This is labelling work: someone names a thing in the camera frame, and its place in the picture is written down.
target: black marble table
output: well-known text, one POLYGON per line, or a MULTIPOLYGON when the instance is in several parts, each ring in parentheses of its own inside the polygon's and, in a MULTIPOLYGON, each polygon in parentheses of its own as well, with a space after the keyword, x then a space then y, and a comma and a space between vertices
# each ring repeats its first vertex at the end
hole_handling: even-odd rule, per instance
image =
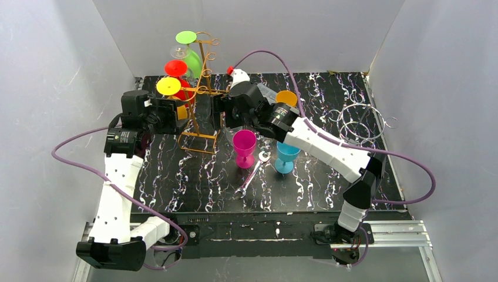
MULTIPOLYGON (((156 93, 155 84, 161 76, 144 78, 142 89, 156 93)), ((360 73, 296 73, 307 116, 318 126, 339 136, 337 112, 344 104, 368 97, 360 73)), ((251 81, 263 83, 276 92, 292 90, 286 73, 251 75, 251 81)), ((212 87, 225 89, 222 76, 214 76, 212 87)), ((352 108, 348 117, 359 120, 364 110, 352 108)), ((209 113, 208 95, 198 95, 196 117, 202 132, 213 133, 207 122, 209 113)), ((379 127, 372 114, 367 114, 363 124, 377 134, 379 127)), ((214 155, 182 150, 177 144, 178 136, 154 136, 147 151, 134 197, 159 212, 296 212, 337 211, 341 209, 341 194, 349 183, 334 169, 316 158, 301 152, 295 161, 292 173, 283 175, 274 168, 277 158, 276 141, 258 137, 254 156, 260 150, 269 150, 271 160, 256 174, 247 189, 247 195, 234 200, 235 189, 244 183, 251 169, 240 169, 235 164, 235 153, 225 130, 222 129, 214 155)), ((212 143, 197 138, 182 139, 191 147, 210 146, 212 143)), ((381 138, 375 140, 377 148, 383 148, 381 138)), ((386 167, 386 176, 376 195, 377 199, 401 200, 391 165, 386 167)), ((404 209, 403 206, 378 204, 378 210, 404 209)), ((141 212, 134 207, 134 212, 141 212)))

